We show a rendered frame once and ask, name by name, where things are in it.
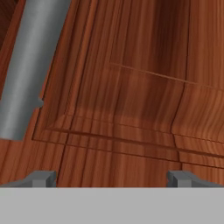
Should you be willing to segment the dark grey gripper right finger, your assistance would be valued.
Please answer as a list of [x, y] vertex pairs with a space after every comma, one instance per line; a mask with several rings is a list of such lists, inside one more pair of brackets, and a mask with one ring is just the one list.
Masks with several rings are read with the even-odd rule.
[[221, 187], [219, 184], [203, 180], [190, 171], [168, 171], [167, 187]]

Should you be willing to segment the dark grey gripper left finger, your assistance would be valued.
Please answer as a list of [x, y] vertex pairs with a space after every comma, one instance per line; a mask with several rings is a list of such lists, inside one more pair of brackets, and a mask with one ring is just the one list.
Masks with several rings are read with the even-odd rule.
[[34, 171], [27, 177], [1, 185], [1, 187], [55, 187], [56, 171]]

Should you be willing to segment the brown wooden cabinet door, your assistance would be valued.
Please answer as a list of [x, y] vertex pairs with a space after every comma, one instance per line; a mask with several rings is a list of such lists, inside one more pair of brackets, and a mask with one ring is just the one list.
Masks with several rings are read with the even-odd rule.
[[72, 0], [40, 95], [24, 139], [0, 139], [0, 185], [224, 185], [224, 0]]

